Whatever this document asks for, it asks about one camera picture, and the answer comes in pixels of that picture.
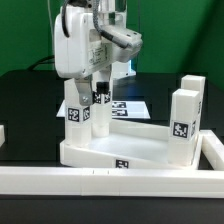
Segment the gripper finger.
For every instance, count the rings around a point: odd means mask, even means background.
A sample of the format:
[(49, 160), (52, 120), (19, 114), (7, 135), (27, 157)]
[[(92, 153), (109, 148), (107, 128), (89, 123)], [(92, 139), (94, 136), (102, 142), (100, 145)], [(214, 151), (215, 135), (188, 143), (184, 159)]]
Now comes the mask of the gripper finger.
[(110, 89), (111, 67), (107, 66), (98, 72), (96, 91), (99, 94), (107, 94)]
[(92, 78), (80, 78), (75, 80), (75, 85), (79, 95), (79, 103), (82, 106), (93, 104)]

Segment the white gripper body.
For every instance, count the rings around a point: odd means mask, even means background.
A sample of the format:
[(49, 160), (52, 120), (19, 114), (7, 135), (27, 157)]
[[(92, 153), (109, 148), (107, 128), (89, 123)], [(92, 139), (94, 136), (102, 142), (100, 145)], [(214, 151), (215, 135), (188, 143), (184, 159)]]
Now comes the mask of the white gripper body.
[(60, 77), (85, 78), (113, 63), (112, 44), (95, 30), (90, 12), (68, 6), (65, 21), (69, 37), (64, 35), (61, 15), (54, 28), (55, 68)]

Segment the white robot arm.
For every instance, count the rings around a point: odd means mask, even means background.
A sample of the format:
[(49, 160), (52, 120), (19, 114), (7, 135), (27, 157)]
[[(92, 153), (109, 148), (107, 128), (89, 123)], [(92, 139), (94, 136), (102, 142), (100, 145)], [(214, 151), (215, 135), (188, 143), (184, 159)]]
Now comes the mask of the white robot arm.
[(110, 91), (112, 64), (126, 63), (142, 46), (141, 35), (110, 21), (101, 0), (65, 0), (54, 26), (55, 68), (73, 80), (78, 102), (94, 103)]

